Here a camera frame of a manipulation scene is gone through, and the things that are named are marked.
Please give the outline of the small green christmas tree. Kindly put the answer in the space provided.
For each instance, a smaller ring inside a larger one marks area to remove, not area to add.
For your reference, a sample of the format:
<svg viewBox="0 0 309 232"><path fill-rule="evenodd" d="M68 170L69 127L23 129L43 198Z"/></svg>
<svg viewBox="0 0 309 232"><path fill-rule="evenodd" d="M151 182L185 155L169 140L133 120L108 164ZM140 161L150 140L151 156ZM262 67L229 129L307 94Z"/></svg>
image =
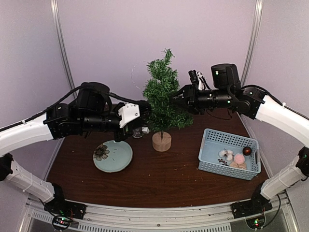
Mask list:
<svg viewBox="0 0 309 232"><path fill-rule="evenodd" d="M151 107L148 118L153 148L158 152L168 151L172 137L168 133L171 128L182 129L193 124L193 117L186 111L170 103L172 93L179 90L178 72L171 67L174 57L171 49L163 51L164 56L147 64L150 79L147 81L143 96Z"/></svg>

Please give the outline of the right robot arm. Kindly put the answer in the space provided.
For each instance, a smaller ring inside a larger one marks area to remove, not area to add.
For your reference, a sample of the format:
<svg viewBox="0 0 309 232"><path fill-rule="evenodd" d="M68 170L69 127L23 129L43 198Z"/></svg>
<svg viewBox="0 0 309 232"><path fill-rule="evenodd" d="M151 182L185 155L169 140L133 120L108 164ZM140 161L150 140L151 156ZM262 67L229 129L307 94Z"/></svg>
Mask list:
<svg viewBox="0 0 309 232"><path fill-rule="evenodd" d="M278 193L308 177L309 120L265 89L255 85L228 85L223 89L199 90L191 84L171 94L170 102L192 114L217 108L230 109L282 131L302 146L289 164L256 188L247 204L251 213L258 213Z"/></svg>

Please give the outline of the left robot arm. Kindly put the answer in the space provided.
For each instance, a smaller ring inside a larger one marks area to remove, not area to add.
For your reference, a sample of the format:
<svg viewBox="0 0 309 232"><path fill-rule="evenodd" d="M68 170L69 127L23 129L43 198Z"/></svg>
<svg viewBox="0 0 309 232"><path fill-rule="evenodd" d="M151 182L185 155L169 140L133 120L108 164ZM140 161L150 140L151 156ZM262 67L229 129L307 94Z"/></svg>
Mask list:
<svg viewBox="0 0 309 232"><path fill-rule="evenodd" d="M119 104L106 115L59 104L54 112L42 113L34 119L1 128L0 179L38 197L43 203L50 204L58 214L64 215L70 207L62 188L25 170L11 152L37 142L93 131L114 132L115 140L119 142L132 134L133 124L139 117L140 107L136 103Z"/></svg>

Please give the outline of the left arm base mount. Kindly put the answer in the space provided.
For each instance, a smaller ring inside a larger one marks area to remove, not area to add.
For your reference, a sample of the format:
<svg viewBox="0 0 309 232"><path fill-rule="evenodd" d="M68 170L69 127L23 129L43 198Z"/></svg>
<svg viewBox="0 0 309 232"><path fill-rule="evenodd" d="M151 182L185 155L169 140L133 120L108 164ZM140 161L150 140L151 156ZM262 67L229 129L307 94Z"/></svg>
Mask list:
<svg viewBox="0 0 309 232"><path fill-rule="evenodd" d="M53 184L54 198L44 203L44 210L50 213L52 226L57 231L64 231L73 223L73 219L83 219L86 211L86 205L65 200L61 186Z"/></svg>

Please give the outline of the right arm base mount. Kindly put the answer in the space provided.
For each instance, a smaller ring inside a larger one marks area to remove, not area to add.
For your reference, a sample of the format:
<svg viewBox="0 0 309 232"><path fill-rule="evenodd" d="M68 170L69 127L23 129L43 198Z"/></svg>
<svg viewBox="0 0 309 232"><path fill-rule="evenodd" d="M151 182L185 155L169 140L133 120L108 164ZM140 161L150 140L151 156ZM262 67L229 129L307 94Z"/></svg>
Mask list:
<svg viewBox="0 0 309 232"><path fill-rule="evenodd" d="M261 195L262 184L254 190L249 200L231 204L234 219L246 218L246 224L250 229L260 230L266 226L265 212L272 209L270 200Z"/></svg>

